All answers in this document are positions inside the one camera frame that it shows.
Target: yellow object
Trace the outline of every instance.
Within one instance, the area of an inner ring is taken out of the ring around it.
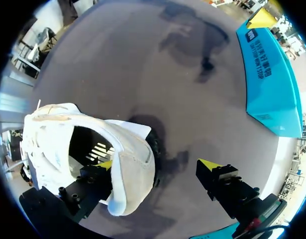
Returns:
[[[112,167],[112,160],[104,162],[104,163],[99,163],[99,164],[97,164],[95,166],[96,167],[106,168],[106,170],[108,171]]]
[[[260,8],[247,23],[247,28],[271,27],[277,23],[277,20],[264,8]]]
[[[220,164],[209,162],[209,161],[201,159],[201,158],[199,158],[198,160],[200,160],[210,171],[212,171],[213,168],[222,167],[222,165],[220,165]]]

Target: gray mat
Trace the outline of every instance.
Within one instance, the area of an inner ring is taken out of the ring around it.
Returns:
[[[32,108],[72,102],[101,119],[149,125],[165,143],[163,180],[137,211],[99,205],[81,225],[117,239],[180,239],[234,223],[195,176],[198,158],[265,186],[278,138],[245,112],[238,24],[201,2],[108,1],[78,18],[41,69]]]

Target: black cable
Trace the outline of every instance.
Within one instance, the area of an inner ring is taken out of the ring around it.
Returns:
[[[283,228],[284,230],[289,229],[288,226],[284,226],[284,225],[276,225],[276,226],[271,226],[271,227],[268,227],[268,228],[255,229],[253,231],[249,231],[249,232],[241,235],[240,237],[238,237],[238,239],[251,239],[251,238],[254,238],[256,235],[258,235],[260,233],[269,232],[269,231],[272,231],[274,229],[279,229],[279,228]]]

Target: white cloth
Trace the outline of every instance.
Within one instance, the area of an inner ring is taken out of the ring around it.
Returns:
[[[120,121],[104,121],[82,114],[72,103],[46,105],[24,120],[22,151],[36,169],[38,186],[58,194],[59,187],[75,181],[82,166],[69,157],[70,140],[75,126],[87,127],[111,143],[112,194],[108,211],[114,216],[134,212],[153,186],[153,152],[141,134],[119,126]]]

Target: white fabric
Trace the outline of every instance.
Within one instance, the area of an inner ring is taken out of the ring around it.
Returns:
[[[46,105],[24,120],[22,151],[36,169],[38,186],[57,194],[67,187],[82,166],[69,157],[74,126],[90,128],[113,148],[112,194],[107,200],[114,216],[134,212],[153,186],[155,162],[148,143],[123,127],[82,114],[71,103]]]

